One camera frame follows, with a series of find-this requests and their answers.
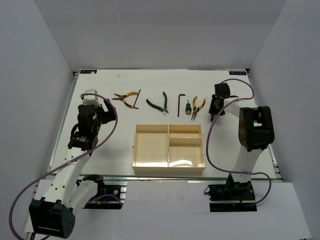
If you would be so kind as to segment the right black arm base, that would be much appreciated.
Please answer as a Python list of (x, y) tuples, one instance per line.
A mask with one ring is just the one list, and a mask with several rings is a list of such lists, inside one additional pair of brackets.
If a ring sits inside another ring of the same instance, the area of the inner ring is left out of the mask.
[(256, 212), (257, 204), (252, 183), (210, 184), (203, 191), (209, 196), (212, 213)]

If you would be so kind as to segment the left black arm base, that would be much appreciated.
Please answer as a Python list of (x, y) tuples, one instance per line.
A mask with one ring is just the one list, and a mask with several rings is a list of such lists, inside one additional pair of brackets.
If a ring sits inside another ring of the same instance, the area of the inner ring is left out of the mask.
[(121, 181), (105, 181), (101, 176), (97, 193), (92, 196), (83, 209), (120, 210), (126, 198), (127, 184)]

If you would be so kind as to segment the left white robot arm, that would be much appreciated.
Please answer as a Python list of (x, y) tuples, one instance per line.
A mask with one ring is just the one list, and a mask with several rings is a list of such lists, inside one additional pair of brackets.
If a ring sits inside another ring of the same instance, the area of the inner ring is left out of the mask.
[(78, 180), (82, 169), (99, 145), (102, 125), (117, 120), (116, 109), (109, 99), (100, 104), (97, 97), (82, 99), (77, 107), (77, 124), (71, 130), (63, 167), (39, 200), (32, 200), (29, 215), (36, 234), (67, 239), (75, 226), (76, 212), (91, 198), (105, 196), (106, 187), (100, 175), (86, 175)]

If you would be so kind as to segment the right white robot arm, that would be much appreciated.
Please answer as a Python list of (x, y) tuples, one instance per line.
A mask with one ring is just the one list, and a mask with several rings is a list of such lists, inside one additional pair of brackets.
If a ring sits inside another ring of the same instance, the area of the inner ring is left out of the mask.
[(238, 140), (240, 150), (231, 170), (216, 167), (227, 173), (225, 184), (209, 186), (212, 201), (243, 202), (246, 195), (253, 192), (251, 178), (254, 167), (263, 151), (274, 142), (275, 132), (271, 109), (268, 106), (242, 106), (242, 98), (231, 95), (227, 82), (215, 84), (209, 113), (212, 125), (218, 118), (230, 113), (238, 118)]

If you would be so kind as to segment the right blue corner label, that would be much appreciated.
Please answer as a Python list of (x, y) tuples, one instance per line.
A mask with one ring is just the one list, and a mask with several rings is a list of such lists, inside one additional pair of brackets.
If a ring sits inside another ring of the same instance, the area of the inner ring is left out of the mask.
[(246, 76), (247, 72), (246, 71), (229, 71), (229, 74), (231, 76)]

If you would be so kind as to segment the blue corner label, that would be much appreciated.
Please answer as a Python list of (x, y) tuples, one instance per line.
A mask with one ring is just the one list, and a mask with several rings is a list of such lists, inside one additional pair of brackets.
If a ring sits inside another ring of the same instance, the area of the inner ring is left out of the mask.
[(229, 71), (229, 74), (231, 76), (246, 76), (247, 72), (246, 71)]
[(97, 70), (96, 69), (82, 69), (80, 74), (96, 74)]

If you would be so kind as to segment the left brown hex key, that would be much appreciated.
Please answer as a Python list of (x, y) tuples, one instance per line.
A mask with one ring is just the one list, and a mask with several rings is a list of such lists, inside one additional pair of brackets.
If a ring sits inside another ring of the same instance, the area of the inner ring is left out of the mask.
[(139, 109), (139, 108), (136, 106), (136, 104), (137, 104), (137, 101), (138, 101), (138, 98), (139, 98), (140, 93), (141, 93), (141, 89), (139, 89), (138, 94), (137, 94), (137, 96), (136, 96), (136, 98), (135, 98), (135, 101), (134, 101), (134, 104), (133, 104), (133, 109), (136, 109), (136, 110)]

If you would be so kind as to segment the brown hex key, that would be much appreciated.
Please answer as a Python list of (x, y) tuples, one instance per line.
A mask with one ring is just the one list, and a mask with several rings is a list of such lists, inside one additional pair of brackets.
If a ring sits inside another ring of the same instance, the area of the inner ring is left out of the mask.
[(135, 98), (135, 101), (134, 101), (134, 104), (133, 104), (133, 109), (136, 109), (136, 110), (139, 109), (139, 108), (136, 106), (136, 104), (137, 104), (137, 101), (138, 101), (138, 98), (139, 98), (140, 93), (141, 93), (141, 89), (139, 89), (138, 94), (137, 94), (137, 96), (136, 96), (136, 98)]
[(178, 95), (178, 101), (177, 101), (177, 117), (180, 117), (180, 106), (181, 106), (181, 97), (185, 97), (185, 93), (181, 93)]

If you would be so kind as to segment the green orange stubby screwdriver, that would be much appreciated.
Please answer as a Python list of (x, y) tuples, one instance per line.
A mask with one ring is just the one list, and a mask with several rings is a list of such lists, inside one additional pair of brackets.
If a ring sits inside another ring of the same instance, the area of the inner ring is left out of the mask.
[(191, 107), (189, 100), (187, 100), (187, 103), (185, 105), (185, 113), (187, 115), (190, 115), (192, 113), (192, 107)]

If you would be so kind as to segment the right brown hex key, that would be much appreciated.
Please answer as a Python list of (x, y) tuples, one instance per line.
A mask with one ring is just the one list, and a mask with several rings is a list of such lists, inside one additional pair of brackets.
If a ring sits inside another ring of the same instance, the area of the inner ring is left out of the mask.
[(185, 97), (185, 93), (181, 93), (178, 95), (178, 101), (177, 101), (177, 117), (180, 117), (180, 106), (181, 106), (181, 97)]

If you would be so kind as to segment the left blue corner label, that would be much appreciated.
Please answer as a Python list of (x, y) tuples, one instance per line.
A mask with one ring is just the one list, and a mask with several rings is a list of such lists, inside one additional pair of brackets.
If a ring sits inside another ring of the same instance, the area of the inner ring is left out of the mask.
[(96, 74), (97, 70), (96, 69), (82, 69), (80, 74)]

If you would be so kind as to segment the beige three-compartment tray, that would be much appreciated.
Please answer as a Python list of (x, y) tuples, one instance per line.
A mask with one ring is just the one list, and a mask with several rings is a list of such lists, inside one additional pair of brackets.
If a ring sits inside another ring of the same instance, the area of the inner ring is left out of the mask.
[(137, 124), (132, 168), (136, 173), (202, 173), (206, 168), (198, 124)]

